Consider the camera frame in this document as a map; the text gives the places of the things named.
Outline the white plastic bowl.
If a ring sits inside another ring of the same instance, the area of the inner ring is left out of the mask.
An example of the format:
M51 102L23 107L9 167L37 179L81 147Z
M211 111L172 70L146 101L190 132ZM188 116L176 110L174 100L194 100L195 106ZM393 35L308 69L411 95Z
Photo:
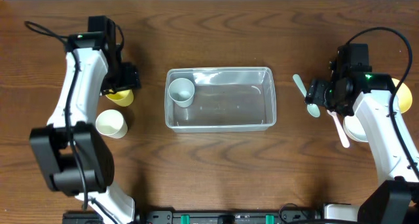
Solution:
M343 129L346 135L354 141L367 143L366 133L356 116L347 116L343 120Z

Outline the yellow plastic cup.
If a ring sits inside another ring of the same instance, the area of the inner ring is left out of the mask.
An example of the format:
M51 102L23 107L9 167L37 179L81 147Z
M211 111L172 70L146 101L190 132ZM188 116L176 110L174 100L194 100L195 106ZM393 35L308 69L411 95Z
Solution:
M134 93L132 90L124 90L115 94L107 94L106 97L121 107L128 107L134 101Z

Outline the white plastic cup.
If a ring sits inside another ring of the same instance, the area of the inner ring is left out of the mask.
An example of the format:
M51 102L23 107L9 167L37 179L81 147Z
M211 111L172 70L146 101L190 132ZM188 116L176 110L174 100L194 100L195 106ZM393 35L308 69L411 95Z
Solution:
M115 109L108 109L100 113L96 119L97 131L110 138L123 138L128 132L128 125L122 113Z

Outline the pale pink plastic fork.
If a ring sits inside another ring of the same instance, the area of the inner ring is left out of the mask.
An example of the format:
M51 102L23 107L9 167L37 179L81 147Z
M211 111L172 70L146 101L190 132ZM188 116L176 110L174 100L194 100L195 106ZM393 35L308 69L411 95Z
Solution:
M340 139L340 142L341 142L342 146L344 148L349 148L350 147L350 142L349 142L349 140L347 138L347 135L346 135L346 133L345 133L345 131L344 131L344 129L343 129L343 127L342 127L339 119L338 119L337 114L334 111L330 111L330 110L327 110L327 113L333 119L333 122L334 122L334 124L335 124L335 126L337 128L338 136L339 136L339 139Z

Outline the yellow plastic bowl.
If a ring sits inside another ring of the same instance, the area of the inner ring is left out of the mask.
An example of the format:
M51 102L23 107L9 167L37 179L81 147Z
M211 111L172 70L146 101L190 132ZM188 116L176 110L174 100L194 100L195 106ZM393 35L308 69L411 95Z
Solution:
M400 86L396 96L401 113L406 113L412 106L412 93L405 83Z

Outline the grey plastic cup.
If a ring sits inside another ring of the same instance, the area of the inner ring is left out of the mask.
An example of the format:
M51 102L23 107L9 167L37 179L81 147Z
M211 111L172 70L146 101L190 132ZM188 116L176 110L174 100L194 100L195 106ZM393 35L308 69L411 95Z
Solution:
M169 97L179 107L189 107L194 99L194 83L186 78L173 80L168 87Z

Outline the clear plastic container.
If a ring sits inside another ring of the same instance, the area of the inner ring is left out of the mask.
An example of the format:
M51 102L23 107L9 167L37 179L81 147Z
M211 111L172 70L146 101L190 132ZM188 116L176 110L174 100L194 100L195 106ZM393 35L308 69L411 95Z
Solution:
M170 85L187 79L192 103L181 107ZM176 133L264 131L276 123L276 92L268 67L171 69L166 77L165 123Z

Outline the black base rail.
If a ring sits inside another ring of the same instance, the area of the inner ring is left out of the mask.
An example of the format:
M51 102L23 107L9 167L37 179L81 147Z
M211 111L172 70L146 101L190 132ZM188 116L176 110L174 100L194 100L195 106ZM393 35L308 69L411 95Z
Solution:
M278 212L171 212L153 211L134 223L145 224L281 224L307 219L321 219L320 211L307 208L285 208Z

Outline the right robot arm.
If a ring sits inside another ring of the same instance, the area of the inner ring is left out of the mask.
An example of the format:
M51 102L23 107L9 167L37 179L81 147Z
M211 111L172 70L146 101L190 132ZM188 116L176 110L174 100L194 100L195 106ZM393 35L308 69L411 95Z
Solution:
M392 96L392 78L372 72L366 44L339 47L330 69L330 80L312 80L305 102L360 122L373 154L379 186L361 206L326 205L324 218L329 223L417 223L418 176L414 169L418 151Z

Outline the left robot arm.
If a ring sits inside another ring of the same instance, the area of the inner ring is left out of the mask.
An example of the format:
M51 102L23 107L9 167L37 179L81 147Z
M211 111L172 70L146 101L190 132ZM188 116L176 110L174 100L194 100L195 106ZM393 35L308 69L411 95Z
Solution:
M139 73L122 61L123 32L106 16L91 16L84 33L58 35L26 21L25 26L59 40L66 59L57 106L46 126L34 128L29 142L46 185L82 201L102 223L141 223L135 200L114 181L115 163L96 129L100 96L140 88Z

